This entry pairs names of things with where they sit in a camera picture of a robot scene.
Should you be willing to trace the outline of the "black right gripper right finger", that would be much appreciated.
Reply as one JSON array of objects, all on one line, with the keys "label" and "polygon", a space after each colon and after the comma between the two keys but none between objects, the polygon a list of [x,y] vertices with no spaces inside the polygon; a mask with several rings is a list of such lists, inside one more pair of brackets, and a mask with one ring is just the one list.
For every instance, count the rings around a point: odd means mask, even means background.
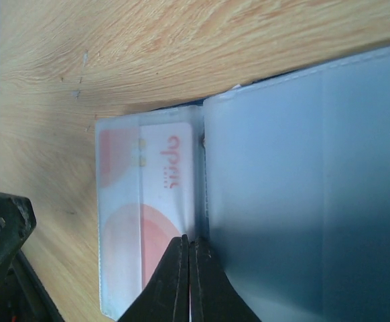
[{"label": "black right gripper right finger", "polygon": [[189,281],[193,321],[259,321],[233,288],[216,252],[204,238],[189,247]]}]

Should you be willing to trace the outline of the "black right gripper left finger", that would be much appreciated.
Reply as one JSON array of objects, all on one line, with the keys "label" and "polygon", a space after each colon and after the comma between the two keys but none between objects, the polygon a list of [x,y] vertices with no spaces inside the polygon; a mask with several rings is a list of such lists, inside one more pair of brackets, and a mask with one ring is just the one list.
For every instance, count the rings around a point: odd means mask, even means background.
[{"label": "black right gripper left finger", "polygon": [[172,238],[149,282],[119,320],[189,320],[189,241],[187,235]]}]

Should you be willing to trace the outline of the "red white april card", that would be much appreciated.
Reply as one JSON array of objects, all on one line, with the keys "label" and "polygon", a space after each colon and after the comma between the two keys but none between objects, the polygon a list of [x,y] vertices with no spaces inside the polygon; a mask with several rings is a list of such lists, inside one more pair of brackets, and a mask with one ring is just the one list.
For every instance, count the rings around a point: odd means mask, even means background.
[{"label": "red white april card", "polygon": [[99,132],[101,288],[137,296],[169,241],[194,231],[193,131],[189,123]]}]

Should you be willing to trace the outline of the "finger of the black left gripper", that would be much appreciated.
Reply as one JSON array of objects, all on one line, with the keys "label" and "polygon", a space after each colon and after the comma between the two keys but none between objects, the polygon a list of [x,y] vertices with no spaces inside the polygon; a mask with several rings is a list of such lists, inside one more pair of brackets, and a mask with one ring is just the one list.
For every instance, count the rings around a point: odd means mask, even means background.
[{"label": "finger of the black left gripper", "polygon": [[0,193],[0,284],[18,251],[36,227],[36,217],[27,197]]}]

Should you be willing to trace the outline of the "blue leather card holder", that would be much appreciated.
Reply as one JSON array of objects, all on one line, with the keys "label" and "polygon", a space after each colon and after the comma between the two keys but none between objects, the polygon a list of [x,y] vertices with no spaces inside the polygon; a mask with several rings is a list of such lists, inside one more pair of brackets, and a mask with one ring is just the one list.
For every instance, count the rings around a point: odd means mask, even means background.
[{"label": "blue leather card holder", "polygon": [[[261,320],[390,321],[390,46],[98,120],[98,231],[99,132],[179,122],[194,153],[194,231],[182,235],[211,241]],[[99,237],[102,314],[117,320],[141,292],[103,294]]]}]

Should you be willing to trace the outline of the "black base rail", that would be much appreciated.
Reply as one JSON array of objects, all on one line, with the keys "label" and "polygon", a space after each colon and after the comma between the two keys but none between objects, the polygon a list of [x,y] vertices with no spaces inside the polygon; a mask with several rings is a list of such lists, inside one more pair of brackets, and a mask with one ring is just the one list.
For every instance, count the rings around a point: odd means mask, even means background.
[{"label": "black base rail", "polygon": [[0,321],[63,321],[53,300],[22,252],[0,283]]}]

